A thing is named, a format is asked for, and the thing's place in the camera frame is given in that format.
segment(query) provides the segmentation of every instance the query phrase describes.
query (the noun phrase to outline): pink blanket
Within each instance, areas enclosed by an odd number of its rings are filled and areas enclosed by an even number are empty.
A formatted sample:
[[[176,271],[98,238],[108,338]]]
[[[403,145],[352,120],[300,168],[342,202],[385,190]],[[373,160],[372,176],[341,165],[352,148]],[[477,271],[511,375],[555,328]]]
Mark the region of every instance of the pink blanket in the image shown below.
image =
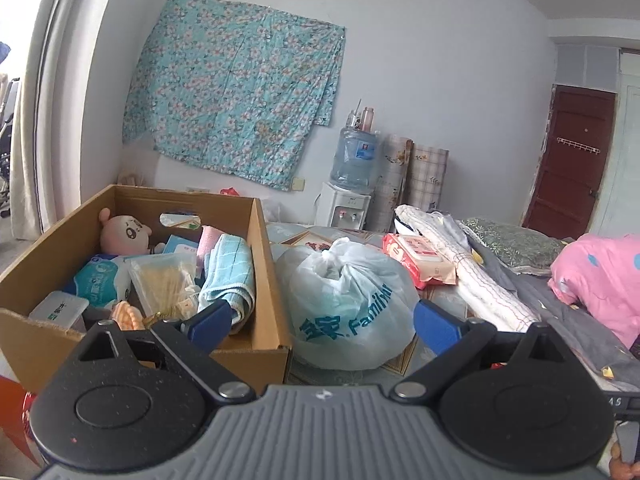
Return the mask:
[[[640,236],[586,234],[551,265],[548,284],[566,304],[580,300],[629,348],[640,334]]]

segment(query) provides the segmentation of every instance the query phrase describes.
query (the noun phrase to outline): familymart bag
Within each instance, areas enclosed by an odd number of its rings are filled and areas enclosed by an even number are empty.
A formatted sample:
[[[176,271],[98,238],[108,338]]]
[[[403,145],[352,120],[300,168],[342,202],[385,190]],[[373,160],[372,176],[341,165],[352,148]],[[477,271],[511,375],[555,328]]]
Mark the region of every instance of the familymart bag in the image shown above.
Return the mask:
[[[294,354],[321,368],[364,370],[414,336],[418,295],[406,269],[348,238],[326,251],[293,247],[276,263]]]

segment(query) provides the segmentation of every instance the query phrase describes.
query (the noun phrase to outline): gray ribbed surface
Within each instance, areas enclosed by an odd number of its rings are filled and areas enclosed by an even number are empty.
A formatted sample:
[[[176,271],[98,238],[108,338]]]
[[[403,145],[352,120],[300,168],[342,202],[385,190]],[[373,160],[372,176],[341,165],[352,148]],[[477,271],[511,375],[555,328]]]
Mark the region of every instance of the gray ribbed surface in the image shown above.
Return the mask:
[[[384,399],[376,386],[270,386],[247,406],[223,408],[191,449],[122,480],[495,480],[497,470],[455,447],[429,412]],[[96,478],[57,465],[41,479]],[[581,469],[545,480],[602,480]]]

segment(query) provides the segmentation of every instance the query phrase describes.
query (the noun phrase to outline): wall outlet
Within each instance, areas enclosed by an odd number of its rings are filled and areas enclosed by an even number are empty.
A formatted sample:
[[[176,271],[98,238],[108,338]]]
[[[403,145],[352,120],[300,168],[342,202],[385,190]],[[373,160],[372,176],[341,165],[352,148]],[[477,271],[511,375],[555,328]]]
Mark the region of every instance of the wall outlet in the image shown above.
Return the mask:
[[[304,191],[305,190],[305,179],[295,176],[291,183],[292,191]]]

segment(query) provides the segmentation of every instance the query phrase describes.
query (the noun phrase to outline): pillow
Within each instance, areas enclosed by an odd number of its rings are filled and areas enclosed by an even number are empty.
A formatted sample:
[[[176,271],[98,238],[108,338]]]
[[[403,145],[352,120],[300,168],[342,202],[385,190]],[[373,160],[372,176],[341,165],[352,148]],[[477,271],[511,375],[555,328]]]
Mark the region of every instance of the pillow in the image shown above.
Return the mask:
[[[462,221],[465,231],[490,248],[509,268],[527,274],[547,270],[564,244],[538,231],[483,218]]]

